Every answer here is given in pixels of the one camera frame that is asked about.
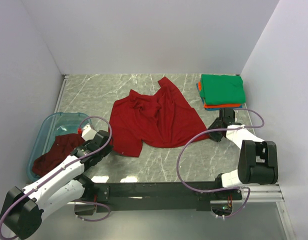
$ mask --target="stack of folded clothes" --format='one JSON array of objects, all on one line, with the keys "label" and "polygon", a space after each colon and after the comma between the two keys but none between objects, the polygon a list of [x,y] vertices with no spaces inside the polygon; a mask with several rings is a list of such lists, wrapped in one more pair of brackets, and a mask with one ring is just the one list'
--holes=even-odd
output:
[{"label": "stack of folded clothes", "polygon": [[208,111],[242,108],[246,101],[240,76],[202,74],[196,86],[203,106]]}]

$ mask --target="cable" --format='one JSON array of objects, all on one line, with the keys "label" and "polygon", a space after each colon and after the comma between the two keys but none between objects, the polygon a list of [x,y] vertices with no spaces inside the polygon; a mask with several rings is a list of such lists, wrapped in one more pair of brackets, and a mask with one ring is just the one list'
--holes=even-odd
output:
[{"label": "cable", "polygon": [[255,113],[262,121],[262,124],[259,125],[259,126],[240,126],[240,127],[237,127],[237,128],[216,128],[216,129],[208,129],[206,131],[203,131],[199,134],[197,134],[196,136],[194,136],[191,140],[189,140],[185,146],[182,148],[182,150],[180,151],[178,157],[177,157],[177,161],[176,161],[176,173],[177,173],[177,176],[180,180],[180,182],[185,186],[187,187],[188,189],[192,190],[192,191],[195,191],[195,192],[198,192],[198,193],[216,193],[216,192],[221,192],[221,191],[227,191],[227,190],[242,190],[242,189],[247,189],[248,190],[248,193],[247,193],[247,196],[246,196],[246,199],[245,201],[243,202],[242,206],[234,213],[232,213],[231,215],[229,216],[225,216],[225,218],[229,218],[229,217],[232,217],[234,215],[236,215],[237,213],[239,213],[247,204],[248,202],[248,199],[250,197],[250,194],[251,194],[251,189],[248,187],[248,186],[244,186],[244,187],[238,187],[238,186],[235,186],[235,187],[224,187],[224,188],[217,188],[217,189],[211,189],[211,190],[202,190],[202,189],[197,189],[197,188],[194,188],[190,185],[188,185],[181,177],[181,174],[180,174],[180,160],[181,160],[181,156],[184,152],[184,150],[195,140],[197,139],[198,137],[204,135],[204,134],[208,134],[208,133],[212,133],[212,132],[219,132],[219,131],[236,131],[236,130],[240,130],[240,129],[243,129],[243,128],[254,128],[254,129],[257,129],[257,128],[261,128],[264,126],[265,124],[265,121],[263,119],[263,117],[257,113],[256,111],[254,110],[251,110],[251,109],[248,109],[248,108],[235,108],[234,110],[245,110],[245,111],[249,111],[249,112],[252,112],[252,113]]},{"label": "cable", "polygon": [[101,207],[104,207],[108,210],[108,213],[106,216],[102,217],[102,218],[99,218],[99,219],[86,219],[86,218],[83,218],[81,216],[78,216],[76,215],[77,218],[83,220],[83,221],[86,221],[86,222],[98,222],[98,221],[102,221],[106,218],[109,217],[110,213],[111,213],[111,209],[109,206],[103,204],[103,203],[99,203],[99,202],[93,202],[93,201],[81,201],[81,200],[75,200],[74,202],[78,202],[78,203],[84,203],[84,204],[93,204],[93,205],[98,205],[98,206],[101,206]]},{"label": "cable", "polygon": [[[77,163],[78,161],[81,161],[82,159],[84,158],[87,158],[91,155],[94,155],[96,153],[98,153],[99,151],[101,151],[102,149],[104,149],[110,142],[111,138],[112,138],[112,127],[110,125],[110,123],[105,120],[103,117],[100,117],[100,116],[88,116],[86,117],[82,122],[81,124],[79,125],[79,127],[81,127],[82,123],[88,119],[91,119],[91,118],[96,118],[96,119],[101,119],[103,120],[105,123],[107,123],[108,125],[108,128],[109,128],[109,137],[108,137],[108,140],[106,141],[106,143],[101,146],[99,149],[95,150],[95,151],[92,151],[84,156],[81,156],[71,162],[69,162],[68,164],[65,165],[65,168],[69,167],[70,165],[74,164],[74,163]],[[6,212],[3,214],[2,218],[0,219],[0,239],[1,240],[13,240],[13,239],[16,239],[18,236],[13,236],[13,237],[4,237],[3,234],[2,234],[2,225],[4,223],[4,220],[5,218],[9,215],[10,211],[17,205],[19,204],[22,200],[24,200],[25,198],[27,198],[29,195],[31,195],[32,193],[34,193],[35,191],[37,191],[38,189],[40,189],[44,184],[46,184],[47,182],[49,182],[51,179],[53,179],[55,176],[57,176],[60,172],[63,171],[63,168],[60,168],[59,170],[57,170],[54,174],[52,174],[50,177],[48,177],[46,180],[44,180],[43,182],[41,182],[39,185],[37,185],[36,188],[33,188],[32,190],[30,190],[28,193],[26,193],[25,195],[23,195],[22,197],[20,197],[18,200],[16,200],[7,210]],[[107,218],[110,213],[111,213],[111,210],[108,206],[105,206],[105,208],[107,208],[109,211],[108,211],[108,214],[101,218],[101,220]]]}]

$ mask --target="marble tabletop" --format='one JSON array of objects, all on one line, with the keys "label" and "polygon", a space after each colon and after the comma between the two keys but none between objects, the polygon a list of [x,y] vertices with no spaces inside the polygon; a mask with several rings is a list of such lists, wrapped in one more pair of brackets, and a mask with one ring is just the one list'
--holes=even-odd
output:
[{"label": "marble tabletop", "polygon": [[[58,112],[85,113],[110,120],[113,103],[125,98],[131,89],[144,95],[159,90],[158,80],[167,77],[182,92],[197,111],[206,127],[215,120],[219,111],[206,111],[199,97],[196,83],[200,74],[93,74],[68,75]],[[236,111],[237,122],[250,125],[249,114]],[[92,120],[96,130],[107,130],[106,123]],[[176,160],[181,147],[156,148],[143,143],[139,157],[125,157],[110,153],[85,174],[94,182],[176,182]],[[213,181],[219,173],[238,167],[240,150],[229,140],[221,142],[206,139],[192,143],[185,150],[180,173],[185,181]]]}]

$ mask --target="red cloth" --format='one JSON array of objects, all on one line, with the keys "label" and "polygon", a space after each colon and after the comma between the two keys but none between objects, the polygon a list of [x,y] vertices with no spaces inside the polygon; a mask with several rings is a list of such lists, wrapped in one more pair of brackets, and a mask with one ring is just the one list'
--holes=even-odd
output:
[{"label": "red cloth", "polygon": [[81,135],[76,133],[56,136],[55,142],[49,152],[34,161],[32,167],[33,173],[43,177],[63,162],[76,147],[82,145],[84,142],[85,140]]},{"label": "red cloth", "polygon": [[[130,90],[129,96],[115,101],[109,120],[114,151],[138,157],[142,141],[157,148],[176,148],[207,129],[167,77],[158,83],[160,89],[152,96]],[[195,141],[207,138],[205,134]]]}]

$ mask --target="transparent container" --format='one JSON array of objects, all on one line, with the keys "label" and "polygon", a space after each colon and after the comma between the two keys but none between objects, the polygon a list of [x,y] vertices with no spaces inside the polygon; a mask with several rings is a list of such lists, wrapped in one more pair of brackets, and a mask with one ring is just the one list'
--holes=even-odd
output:
[{"label": "transparent container", "polygon": [[[50,151],[56,136],[76,134],[80,123],[87,117],[81,112],[57,112],[44,120],[27,163],[26,173],[31,181],[35,182],[40,179],[40,176],[32,172],[34,161]],[[91,120],[86,120],[82,126],[86,124],[91,124]]]}]

